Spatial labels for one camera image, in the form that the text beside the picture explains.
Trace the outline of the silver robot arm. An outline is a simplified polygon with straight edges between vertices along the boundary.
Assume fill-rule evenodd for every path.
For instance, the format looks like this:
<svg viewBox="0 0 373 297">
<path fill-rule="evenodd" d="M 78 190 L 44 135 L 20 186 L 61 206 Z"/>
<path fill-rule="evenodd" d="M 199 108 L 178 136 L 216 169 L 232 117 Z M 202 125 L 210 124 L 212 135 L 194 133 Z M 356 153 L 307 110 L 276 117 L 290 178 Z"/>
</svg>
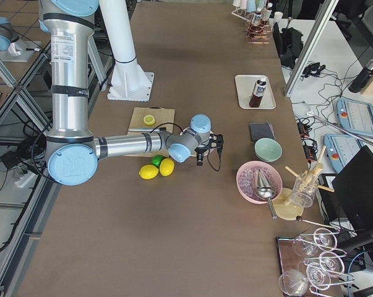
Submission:
<svg viewBox="0 0 373 297">
<path fill-rule="evenodd" d="M 88 129 L 88 41 L 95 12 L 101 11 L 115 66 L 111 100 L 148 101 L 154 75 L 136 58 L 124 1 L 40 1 L 40 25 L 51 35 L 53 126 L 46 136 L 48 173 L 75 186 L 88 181 L 98 162 L 108 157 L 167 150 L 179 163 L 192 153 L 201 164 L 212 150 L 221 152 L 222 135 L 211 131 L 210 119 L 197 114 L 180 134 L 151 131 L 138 135 L 95 137 Z"/>
<path fill-rule="evenodd" d="M 9 19 L 0 17 L 0 59 L 4 62 L 28 62 L 33 53 L 42 53 L 46 59 L 48 52 L 41 41 L 33 41 L 17 32 Z"/>
</svg>

